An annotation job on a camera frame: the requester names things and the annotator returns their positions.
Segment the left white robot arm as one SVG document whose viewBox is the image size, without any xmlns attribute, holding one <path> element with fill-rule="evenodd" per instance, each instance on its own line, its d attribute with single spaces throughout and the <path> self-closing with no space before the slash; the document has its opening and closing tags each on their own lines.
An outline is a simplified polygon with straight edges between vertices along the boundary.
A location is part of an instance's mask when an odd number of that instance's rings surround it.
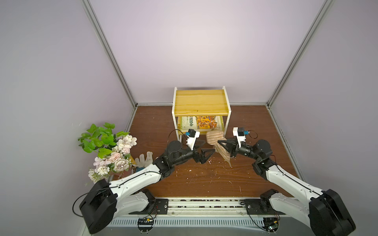
<svg viewBox="0 0 378 236">
<path fill-rule="evenodd" d="M 79 205 L 89 233 L 100 232 L 120 216 L 150 213 L 156 200 L 145 187 L 166 179 L 176 166 L 191 159 L 205 164 L 214 153 L 213 148 L 197 145 L 183 148 L 180 141 L 172 141 L 163 154 L 143 170 L 116 181 L 100 180 L 84 195 Z"/>
</svg>

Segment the white metal yellow wood bookshelf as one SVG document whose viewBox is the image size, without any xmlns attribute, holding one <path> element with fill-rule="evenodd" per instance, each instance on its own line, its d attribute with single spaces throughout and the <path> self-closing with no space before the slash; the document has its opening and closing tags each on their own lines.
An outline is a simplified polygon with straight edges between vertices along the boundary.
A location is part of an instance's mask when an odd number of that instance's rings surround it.
<svg viewBox="0 0 378 236">
<path fill-rule="evenodd" d="M 222 89 L 195 89 L 179 90 L 174 88 L 172 102 L 172 118 L 175 129 L 181 117 L 189 116 L 219 116 L 221 120 L 226 117 L 222 131 L 227 133 L 231 116 L 231 106 L 226 88 Z"/>
</svg>

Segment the beige striped cloth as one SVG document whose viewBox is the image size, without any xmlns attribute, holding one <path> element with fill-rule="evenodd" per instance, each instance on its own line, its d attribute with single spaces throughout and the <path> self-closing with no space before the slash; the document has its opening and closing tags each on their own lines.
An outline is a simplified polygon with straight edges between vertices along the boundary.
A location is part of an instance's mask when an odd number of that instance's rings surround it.
<svg viewBox="0 0 378 236">
<path fill-rule="evenodd" d="M 218 143 L 218 141 L 226 141 L 226 138 L 224 137 L 224 133 L 222 130 L 211 130 L 206 133 L 206 141 L 209 145 L 212 145 L 213 148 L 216 150 L 217 153 L 219 153 L 224 161 L 228 163 L 230 167 L 230 153 L 221 145 Z"/>
</svg>

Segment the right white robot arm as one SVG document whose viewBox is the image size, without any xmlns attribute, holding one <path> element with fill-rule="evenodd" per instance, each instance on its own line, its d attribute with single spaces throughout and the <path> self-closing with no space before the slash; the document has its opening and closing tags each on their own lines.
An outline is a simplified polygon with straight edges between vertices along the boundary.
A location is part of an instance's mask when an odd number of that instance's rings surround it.
<svg viewBox="0 0 378 236">
<path fill-rule="evenodd" d="M 263 179 L 284 189 L 292 198 L 270 190 L 264 199 L 273 210 L 285 213 L 312 229 L 316 236 L 348 236 L 356 229 L 340 195 L 332 189 L 324 191 L 314 187 L 289 172 L 271 159 L 268 141 L 258 140 L 250 146 L 236 138 L 219 140 L 218 143 L 231 157 L 240 154 L 254 159 L 254 171 Z"/>
</svg>

